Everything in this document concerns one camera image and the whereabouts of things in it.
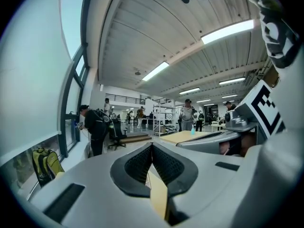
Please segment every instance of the black backpack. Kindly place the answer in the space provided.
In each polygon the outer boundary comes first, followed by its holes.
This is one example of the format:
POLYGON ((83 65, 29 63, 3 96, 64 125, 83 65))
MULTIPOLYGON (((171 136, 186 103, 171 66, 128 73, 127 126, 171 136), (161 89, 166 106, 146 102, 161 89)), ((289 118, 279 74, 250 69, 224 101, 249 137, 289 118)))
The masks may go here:
POLYGON ((59 162, 58 155, 52 150, 44 148, 34 150, 32 161, 41 187, 55 179, 59 172, 65 172, 59 162))

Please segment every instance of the man in black jacket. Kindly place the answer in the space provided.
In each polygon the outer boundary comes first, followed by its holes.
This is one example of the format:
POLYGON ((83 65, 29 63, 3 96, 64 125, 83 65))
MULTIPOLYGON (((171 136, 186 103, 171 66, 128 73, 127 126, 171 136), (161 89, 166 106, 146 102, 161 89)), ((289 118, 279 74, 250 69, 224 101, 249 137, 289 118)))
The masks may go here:
POLYGON ((80 129, 87 129, 91 134, 91 148, 93 155, 97 156, 102 154, 103 143, 108 133, 108 127, 103 120, 98 116, 98 113, 89 109, 88 105, 81 105, 79 113, 85 117, 85 125, 80 129))
POLYGON ((228 111, 231 111, 231 110, 234 110, 236 108, 236 105, 235 104, 231 104, 230 101, 227 101, 225 106, 227 107, 227 110, 228 111))

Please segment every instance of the black rectangular slot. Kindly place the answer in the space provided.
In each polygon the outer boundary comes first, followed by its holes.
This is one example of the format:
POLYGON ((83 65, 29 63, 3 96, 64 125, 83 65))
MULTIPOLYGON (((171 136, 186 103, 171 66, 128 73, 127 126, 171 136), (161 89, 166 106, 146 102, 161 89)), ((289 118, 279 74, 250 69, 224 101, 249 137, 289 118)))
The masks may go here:
POLYGON ((229 164, 225 162, 218 162, 215 165, 232 171, 237 171, 239 169, 239 165, 229 164))
POLYGON ((45 215, 54 221, 61 223, 63 218, 66 216, 84 189, 84 186, 80 186, 74 183, 69 185, 44 211, 45 215))

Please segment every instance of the ceiling light fixture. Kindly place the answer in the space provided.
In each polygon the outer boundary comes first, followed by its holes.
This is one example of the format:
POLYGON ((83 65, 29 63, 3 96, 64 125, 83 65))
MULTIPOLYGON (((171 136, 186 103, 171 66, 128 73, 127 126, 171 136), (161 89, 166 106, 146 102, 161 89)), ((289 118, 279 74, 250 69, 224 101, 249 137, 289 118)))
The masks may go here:
POLYGON ((219 82, 219 84, 220 85, 230 84, 230 83, 234 83, 234 82, 244 81, 245 79, 246 79, 245 77, 235 78, 235 79, 230 79, 230 80, 226 80, 226 81, 221 81, 221 82, 219 82))
POLYGON ((152 72, 150 72, 146 77, 143 78, 143 81, 148 81, 155 75, 157 75, 159 72, 164 70, 167 66, 169 66, 169 63, 163 62, 159 66, 157 66, 152 72))
POLYGON ((212 41, 218 40, 220 38, 233 35, 245 30, 253 29, 254 28, 254 21, 248 20, 244 22, 240 22, 238 24, 230 25, 225 28, 221 28, 217 31, 214 31, 206 36, 203 36, 201 40, 204 42, 204 44, 208 44, 212 41))
POLYGON ((191 92, 198 91, 198 90, 200 90, 200 88, 194 88, 194 89, 182 91, 182 92, 180 92, 180 95, 184 95, 186 93, 191 93, 191 92))
POLYGON ((210 100, 197 101, 196 103, 205 102, 205 101, 210 101, 210 100))
POLYGON ((237 95, 227 95, 227 96, 223 96, 222 98, 228 98, 228 97, 235 97, 237 95))

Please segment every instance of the blue bottle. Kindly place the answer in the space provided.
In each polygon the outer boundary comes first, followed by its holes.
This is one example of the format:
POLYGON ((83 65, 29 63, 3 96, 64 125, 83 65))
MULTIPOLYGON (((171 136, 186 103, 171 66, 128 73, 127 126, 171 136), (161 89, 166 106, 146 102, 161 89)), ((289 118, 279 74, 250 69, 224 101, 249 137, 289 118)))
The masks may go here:
POLYGON ((195 133, 194 125, 192 125, 191 134, 194 135, 194 133, 195 133))

